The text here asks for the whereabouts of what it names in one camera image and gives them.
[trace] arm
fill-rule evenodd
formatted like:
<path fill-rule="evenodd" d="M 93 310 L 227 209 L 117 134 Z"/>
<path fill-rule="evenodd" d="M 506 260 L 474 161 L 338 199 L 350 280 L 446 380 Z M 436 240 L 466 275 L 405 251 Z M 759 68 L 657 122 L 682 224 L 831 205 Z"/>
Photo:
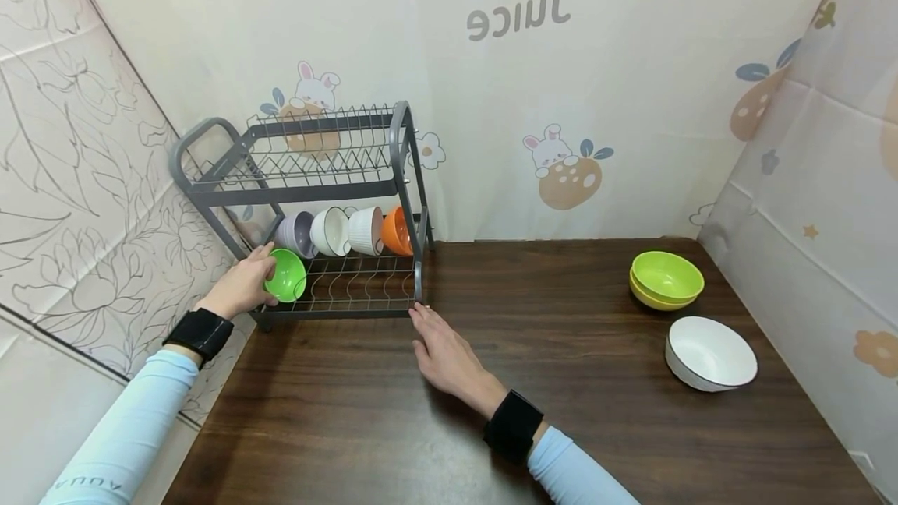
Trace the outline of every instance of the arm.
<path fill-rule="evenodd" d="M 436 312 L 415 304 L 409 310 L 424 342 L 414 340 L 421 374 L 490 420 L 508 389 L 480 364 L 471 345 Z M 638 505 L 617 480 L 560 430 L 543 422 L 533 434 L 527 468 L 559 505 Z"/>
<path fill-rule="evenodd" d="M 272 245 L 260 246 L 231 268 L 196 304 L 231 320 L 262 302 L 274 267 Z M 202 357 L 166 344 L 128 383 L 81 448 L 65 466 L 41 505 L 128 505 L 159 453 L 171 424 L 200 372 Z"/>

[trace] wire rack shelf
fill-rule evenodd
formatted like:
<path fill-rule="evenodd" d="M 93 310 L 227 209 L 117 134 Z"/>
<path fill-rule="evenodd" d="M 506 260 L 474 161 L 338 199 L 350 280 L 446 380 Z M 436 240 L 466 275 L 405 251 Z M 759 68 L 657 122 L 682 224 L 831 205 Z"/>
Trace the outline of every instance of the wire rack shelf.
<path fill-rule="evenodd" d="M 238 133 L 222 118 L 210 118 L 186 133 L 171 152 L 174 181 L 238 258 L 253 244 L 235 237 L 235 223 L 218 208 L 268 205 L 273 219 L 261 235 L 267 242 L 285 217 L 283 203 L 398 196 L 409 226 L 412 256 L 315 257 L 306 260 L 306 291 L 294 303 L 256 309 L 263 329 L 271 322 L 314 318 L 406 316 L 424 300 L 426 251 L 433 249 L 415 126 L 408 102 L 394 107 L 349 108 L 324 113 L 284 110 L 249 118 Z M 203 146 L 213 129 L 215 155 Z M 410 158 L 410 172 L 406 161 Z M 412 209 L 415 180 L 417 205 Z"/>

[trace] wooden table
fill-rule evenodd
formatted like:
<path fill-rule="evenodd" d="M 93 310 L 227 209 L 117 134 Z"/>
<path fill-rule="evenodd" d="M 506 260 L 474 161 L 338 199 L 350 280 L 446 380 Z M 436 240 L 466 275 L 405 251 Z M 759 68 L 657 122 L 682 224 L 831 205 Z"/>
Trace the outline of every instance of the wooden table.
<path fill-rule="evenodd" d="M 702 269 L 673 314 L 628 290 L 637 253 Z M 878 503 L 707 253 L 684 239 L 441 244 L 427 300 L 643 504 Z M 663 359 L 678 316 L 742 334 L 749 387 L 704 394 Z M 421 379 L 409 320 L 278 324 L 249 340 L 165 503 L 549 503 L 483 421 Z"/>

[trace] hand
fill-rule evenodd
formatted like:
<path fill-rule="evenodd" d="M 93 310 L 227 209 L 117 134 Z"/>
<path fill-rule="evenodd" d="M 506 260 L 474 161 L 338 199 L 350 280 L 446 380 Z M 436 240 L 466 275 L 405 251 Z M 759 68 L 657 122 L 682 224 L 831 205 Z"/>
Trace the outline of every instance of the hand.
<path fill-rule="evenodd" d="M 471 345 L 430 306 L 416 302 L 415 308 L 409 309 L 408 314 L 412 316 L 415 329 L 424 338 L 423 344 L 414 340 L 412 345 L 415 357 L 418 357 L 418 368 L 427 382 L 445 393 L 453 394 L 490 420 L 508 395 L 507 388 L 486 372 L 474 356 Z"/>
<path fill-rule="evenodd" d="M 255 309 L 262 303 L 277 305 L 275 296 L 263 287 L 275 270 L 275 258 L 271 256 L 274 246 L 274 242 L 260 245 L 246 259 L 237 262 L 194 306 L 194 310 L 206 309 L 231 320 L 240 312 Z"/>

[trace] black wrist strap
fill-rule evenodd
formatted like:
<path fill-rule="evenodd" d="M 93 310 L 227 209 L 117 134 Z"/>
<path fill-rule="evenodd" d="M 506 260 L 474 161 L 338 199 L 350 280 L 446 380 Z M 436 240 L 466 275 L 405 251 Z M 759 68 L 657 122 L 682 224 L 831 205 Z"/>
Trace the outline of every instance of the black wrist strap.
<path fill-rule="evenodd" d="M 511 391 L 483 428 L 483 440 L 512 464 L 524 464 L 533 446 L 533 433 L 542 422 L 543 413 Z"/>
<path fill-rule="evenodd" d="M 176 324 L 163 345 L 181 345 L 195 351 L 205 365 L 222 351 L 232 331 L 234 324 L 230 320 L 206 309 L 193 310 Z"/>

